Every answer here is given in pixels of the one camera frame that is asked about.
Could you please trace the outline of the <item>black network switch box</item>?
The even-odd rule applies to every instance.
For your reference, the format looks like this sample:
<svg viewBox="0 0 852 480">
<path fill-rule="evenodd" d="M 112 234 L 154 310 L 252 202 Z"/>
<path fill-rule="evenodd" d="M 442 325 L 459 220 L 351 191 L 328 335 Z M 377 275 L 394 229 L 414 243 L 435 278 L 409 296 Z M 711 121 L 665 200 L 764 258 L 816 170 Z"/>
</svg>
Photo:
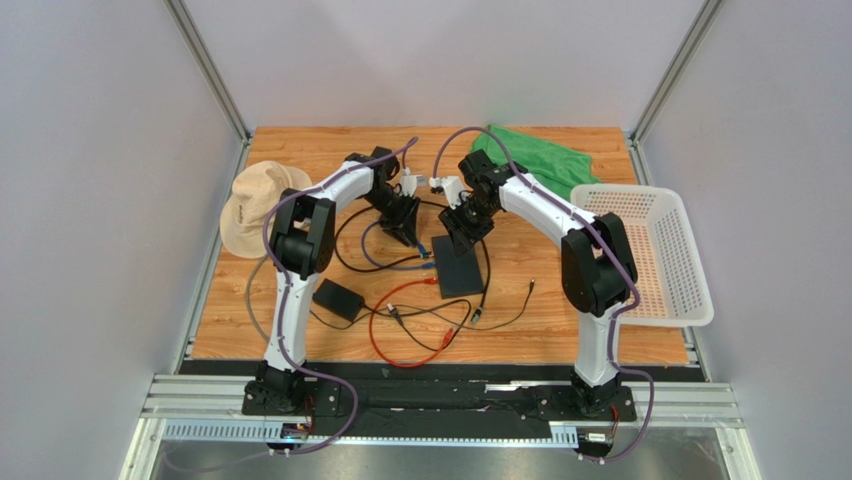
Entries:
<svg viewBox="0 0 852 480">
<path fill-rule="evenodd" d="M 484 283 L 477 255 L 473 250 L 456 255 L 447 235 L 431 238 L 436 278 L 442 299 L 480 294 Z"/>
</svg>

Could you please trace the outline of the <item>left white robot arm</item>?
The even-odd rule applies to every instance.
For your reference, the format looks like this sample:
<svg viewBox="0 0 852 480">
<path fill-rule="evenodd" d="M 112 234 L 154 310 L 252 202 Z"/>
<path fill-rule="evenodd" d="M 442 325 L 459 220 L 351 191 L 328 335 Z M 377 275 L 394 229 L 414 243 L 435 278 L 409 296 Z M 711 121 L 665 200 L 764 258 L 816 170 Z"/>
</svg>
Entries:
<svg viewBox="0 0 852 480">
<path fill-rule="evenodd" d="M 305 190 L 289 188 L 263 224 L 264 247 L 276 268 L 276 314 L 264 358 L 246 386 L 247 397 L 268 397 L 290 409 L 305 396 L 306 329 L 315 285 L 334 254 L 339 210 L 357 199 L 380 214 L 380 224 L 407 247 L 418 244 L 419 198 L 391 180 L 407 172 L 407 146 L 353 153 L 329 177 Z"/>
</svg>

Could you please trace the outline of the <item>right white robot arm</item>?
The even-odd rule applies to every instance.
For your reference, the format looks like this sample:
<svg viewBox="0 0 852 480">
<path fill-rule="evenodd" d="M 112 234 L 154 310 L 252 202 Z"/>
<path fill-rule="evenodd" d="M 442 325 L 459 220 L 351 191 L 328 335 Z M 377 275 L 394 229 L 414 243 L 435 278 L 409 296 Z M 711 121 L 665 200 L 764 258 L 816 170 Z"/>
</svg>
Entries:
<svg viewBox="0 0 852 480">
<path fill-rule="evenodd" d="M 607 409 L 620 386 L 616 318 L 638 297 L 638 272 L 623 221 L 614 213 L 594 215 L 572 205 L 524 168 L 497 165 L 482 150 L 467 155 L 459 170 L 459 176 L 429 180 L 431 191 L 447 200 L 439 219 L 455 254 L 482 241 L 499 211 L 526 220 L 559 248 L 562 289 L 578 312 L 572 402 L 586 416 Z"/>
</svg>

